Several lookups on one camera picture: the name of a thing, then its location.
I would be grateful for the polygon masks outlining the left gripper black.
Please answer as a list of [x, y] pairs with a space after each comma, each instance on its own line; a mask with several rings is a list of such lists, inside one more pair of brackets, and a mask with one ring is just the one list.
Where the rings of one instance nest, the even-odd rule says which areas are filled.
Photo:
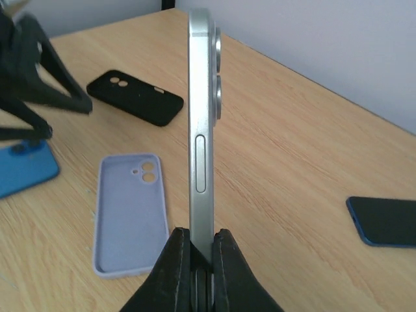
[[[14, 19], [28, 4], [1, 1], [1, 112], [20, 122], [1, 124], [1, 141], [52, 137], [52, 127], [22, 100], [81, 114], [89, 114], [93, 108], [91, 99], [66, 69], [38, 20], [31, 14]], [[67, 92], [44, 82], [37, 70], [39, 66]], [[12, 94], [12, 85], [5, 78], [15, 69], [19, 97]]]

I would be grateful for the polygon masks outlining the lilac phone case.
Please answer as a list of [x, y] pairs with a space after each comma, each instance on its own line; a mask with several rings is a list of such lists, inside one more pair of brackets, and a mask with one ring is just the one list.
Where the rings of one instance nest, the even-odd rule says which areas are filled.
[[161, 162], [153, 153], [102, 159], [92, 266], [101, 278], [150, 272], [169, 238]]

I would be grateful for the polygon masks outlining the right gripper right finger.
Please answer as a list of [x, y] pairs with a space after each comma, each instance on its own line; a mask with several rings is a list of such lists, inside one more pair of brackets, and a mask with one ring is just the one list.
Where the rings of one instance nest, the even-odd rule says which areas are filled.
[[228, 229], [214, 236], [214, 310], [283, 312], [254, 276]]

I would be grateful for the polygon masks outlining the silver white phone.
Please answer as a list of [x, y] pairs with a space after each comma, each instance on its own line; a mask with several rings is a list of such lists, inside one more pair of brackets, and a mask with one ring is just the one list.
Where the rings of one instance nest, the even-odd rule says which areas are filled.
[[212, 260], [213, 129], [221, 118], [221, 31], [206, 8], [188, 14], [188, 180], [190, 239]]

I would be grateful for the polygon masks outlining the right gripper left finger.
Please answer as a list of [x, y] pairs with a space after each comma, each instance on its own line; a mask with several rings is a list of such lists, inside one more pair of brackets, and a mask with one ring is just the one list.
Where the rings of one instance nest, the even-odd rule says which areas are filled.
[[190, 233], [177, 227], [149, 276], [120, 311], [191, 311], [190, 273]]

